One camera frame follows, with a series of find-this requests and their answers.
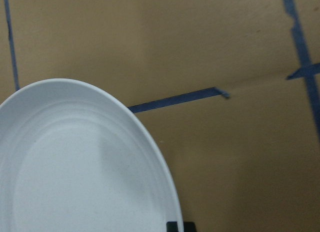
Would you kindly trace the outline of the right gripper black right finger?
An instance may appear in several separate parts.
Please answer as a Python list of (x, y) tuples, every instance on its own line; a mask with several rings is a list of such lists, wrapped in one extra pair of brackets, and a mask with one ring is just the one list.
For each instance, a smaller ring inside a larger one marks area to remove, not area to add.
[(184, 232), (197, 232), (197, 228), (194, 222), (183, 222)]

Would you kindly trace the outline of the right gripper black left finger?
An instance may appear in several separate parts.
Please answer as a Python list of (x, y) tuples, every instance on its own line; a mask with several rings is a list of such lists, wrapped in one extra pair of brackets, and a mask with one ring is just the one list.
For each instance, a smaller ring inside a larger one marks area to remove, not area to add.
[(177, 222), (167, 222), (166, 223), (167, 232), (178, 232), (178, 223)]

